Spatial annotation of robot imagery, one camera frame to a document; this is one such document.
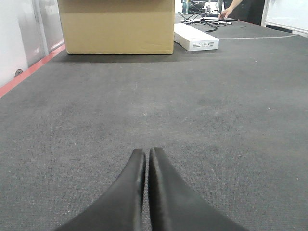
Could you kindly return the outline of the bystander hand in background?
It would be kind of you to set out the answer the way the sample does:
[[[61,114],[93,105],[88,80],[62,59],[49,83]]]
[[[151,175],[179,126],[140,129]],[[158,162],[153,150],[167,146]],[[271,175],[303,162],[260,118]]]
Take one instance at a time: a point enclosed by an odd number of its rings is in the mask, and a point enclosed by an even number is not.
[[[218,20],[223,20],[225,18],[228,18],[228,16],[232,13],[232,11],[234,10],[233,7],[229,7],[225,10],[223,10],[219,15],[218,15]]]

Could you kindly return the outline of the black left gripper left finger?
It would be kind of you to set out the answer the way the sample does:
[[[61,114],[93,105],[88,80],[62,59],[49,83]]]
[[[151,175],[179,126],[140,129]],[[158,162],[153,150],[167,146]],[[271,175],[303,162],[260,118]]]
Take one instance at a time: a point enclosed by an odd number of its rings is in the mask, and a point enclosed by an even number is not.
[[[141,231],[146,157],[134,149],[108,190],[57,231]]]

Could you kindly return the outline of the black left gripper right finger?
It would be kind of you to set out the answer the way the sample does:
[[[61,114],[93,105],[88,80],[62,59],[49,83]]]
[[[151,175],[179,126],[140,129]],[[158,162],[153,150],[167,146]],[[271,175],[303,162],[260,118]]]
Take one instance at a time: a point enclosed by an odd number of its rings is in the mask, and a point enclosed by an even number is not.
[[[162,148],[150,150],[148,200],[154,231],[244,231],[189,187]]]

